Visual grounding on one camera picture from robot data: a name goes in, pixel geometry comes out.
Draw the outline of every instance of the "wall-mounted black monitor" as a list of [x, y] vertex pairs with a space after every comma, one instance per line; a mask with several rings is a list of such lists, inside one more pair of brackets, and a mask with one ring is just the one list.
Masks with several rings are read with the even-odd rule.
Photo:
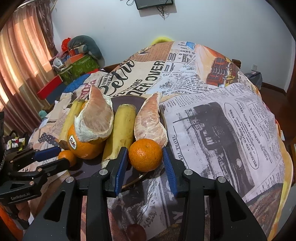
[[173, 0], [135, 0], [137, 9], [174, 4]]

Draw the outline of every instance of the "grapefruit segment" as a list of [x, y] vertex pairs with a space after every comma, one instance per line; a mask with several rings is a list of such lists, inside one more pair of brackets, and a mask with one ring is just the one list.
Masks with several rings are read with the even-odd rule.
[[111, 98], [92, 85], [89, 100], [80, 114], [75, 117], [74, 127], [78, 140], [80, 142], [92, 140], [103, 142], [111, 134], [113, 120]]
[[135, 120], [134, 134], [136, 140], [151, 139], [163, 148], [168, 142], [168, 135], [158, 114], [161, 96], [160, 92], [156, 92], [145, 100]]

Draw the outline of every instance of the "curtain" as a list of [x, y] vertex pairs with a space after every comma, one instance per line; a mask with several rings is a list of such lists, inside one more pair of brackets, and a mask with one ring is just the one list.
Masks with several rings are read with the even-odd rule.
[[51, 0], [36, 0], [36, 11], [38, 21], [48, 47], [48, 50], [52, 57], [58, 54], [58, 51], [54, 45], [54, 30], [52, 25], [52, 14], [50, 8]]
[[0, 110], [5, 113], [4, 133], [32, 133], [40, 125], [38, 112], [48, 107], [36, 93], [53, 77], [33, 3], [19, 8], [0, 32]]

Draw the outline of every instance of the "red bag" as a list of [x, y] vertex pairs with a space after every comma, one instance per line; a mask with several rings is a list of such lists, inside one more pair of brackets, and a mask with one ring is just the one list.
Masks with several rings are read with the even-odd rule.
[[64, 39], [62, 42], [62, 50], [67, 51], [68, 50], [68, 43], [70, 42], [70, 38]]

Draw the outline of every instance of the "large orange with sticker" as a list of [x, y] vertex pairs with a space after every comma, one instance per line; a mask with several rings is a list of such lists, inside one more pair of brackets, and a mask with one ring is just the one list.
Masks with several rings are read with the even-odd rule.
[[97, 157], [103, 152], [105, 147], [105, 142], [80, 142], [76, 136], [74, 125], [68, 131], [67, 142], [69, 149], [75, 156], [87, 160]]

